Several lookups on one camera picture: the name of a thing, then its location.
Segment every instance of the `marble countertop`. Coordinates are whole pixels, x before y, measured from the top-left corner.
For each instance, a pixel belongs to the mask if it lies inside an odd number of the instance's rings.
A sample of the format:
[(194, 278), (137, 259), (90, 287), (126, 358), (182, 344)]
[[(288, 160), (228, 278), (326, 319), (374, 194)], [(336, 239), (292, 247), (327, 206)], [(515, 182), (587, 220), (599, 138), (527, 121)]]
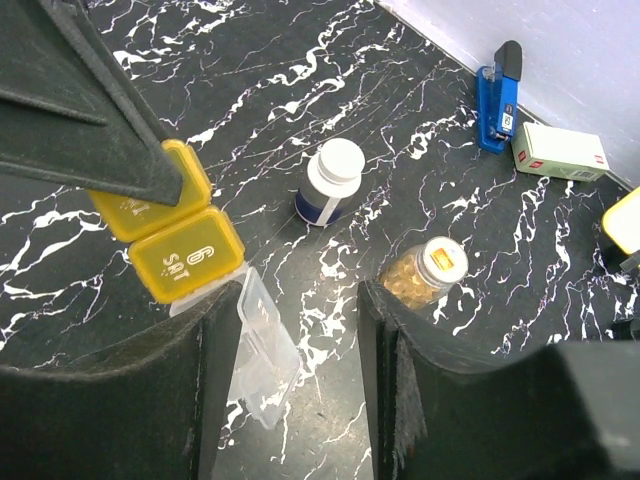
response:
[[(600, 218), (625, 192), (516, 174), (481, 152), (472, 74), (380, 7), (88, 3), (154, 111), (197, 150), (302, 355), (275, 431), (228, 405), (220, 478), (372, 478), (356, 286), (430, 237), (461, 242), (470, 272), (427, 321), (496, 355), (607, 340), (640, 310), (638, 280), (600, 257)], [(333, 137), (367, 164), (350, 211), (319, 229), (292, 200)], [(0, 362), (65, 364), (167, 317), (85, 192), (9, 177), (0, 191)]]

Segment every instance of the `staple box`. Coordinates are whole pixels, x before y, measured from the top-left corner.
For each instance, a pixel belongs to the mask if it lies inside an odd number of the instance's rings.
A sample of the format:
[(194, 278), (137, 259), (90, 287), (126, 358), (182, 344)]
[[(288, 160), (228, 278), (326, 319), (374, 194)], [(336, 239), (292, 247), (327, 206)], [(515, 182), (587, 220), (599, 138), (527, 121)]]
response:
[(597, 135), (525, 122), (511, 148), (516, 168), (525, 173), (592, 182), (609, 171)]

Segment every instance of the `blue stapler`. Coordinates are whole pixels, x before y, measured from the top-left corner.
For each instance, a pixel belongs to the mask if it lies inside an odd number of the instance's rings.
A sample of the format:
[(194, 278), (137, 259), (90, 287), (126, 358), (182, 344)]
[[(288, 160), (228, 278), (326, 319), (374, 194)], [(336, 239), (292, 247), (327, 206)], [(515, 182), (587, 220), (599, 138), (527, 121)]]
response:
[(489, 152), (502, 153), (516, 128), (522, 47), (509, 40), (493, 60), (492, 66), (481, 67), (476, 76), (478, 145)]

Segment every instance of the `jar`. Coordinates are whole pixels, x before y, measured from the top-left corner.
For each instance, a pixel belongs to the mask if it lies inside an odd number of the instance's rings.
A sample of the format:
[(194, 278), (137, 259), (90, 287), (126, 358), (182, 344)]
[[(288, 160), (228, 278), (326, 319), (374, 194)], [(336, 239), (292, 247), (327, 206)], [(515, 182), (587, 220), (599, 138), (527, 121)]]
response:
[(327, 141), (307, 165), (295, 198), (298, 215), (319, 227), (338, 220), (360, 188), (364, 164), (362, 150), (352, 141)]
[(412, 310), (449, 293), (469, 270), (462, 246), (447, 237), (435, 237), (409, 249), (387, 268), (380, 283)]

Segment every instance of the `wall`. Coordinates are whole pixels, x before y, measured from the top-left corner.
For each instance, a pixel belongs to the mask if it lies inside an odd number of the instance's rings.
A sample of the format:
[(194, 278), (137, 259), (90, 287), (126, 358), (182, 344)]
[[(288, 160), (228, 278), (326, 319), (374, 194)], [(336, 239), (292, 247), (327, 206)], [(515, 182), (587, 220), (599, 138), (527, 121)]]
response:
[(600, 135), (614, 173), (640, 185), (638, 0), (382, 0), (477, 70), (520, 42), (520, 103), (554, 126)]

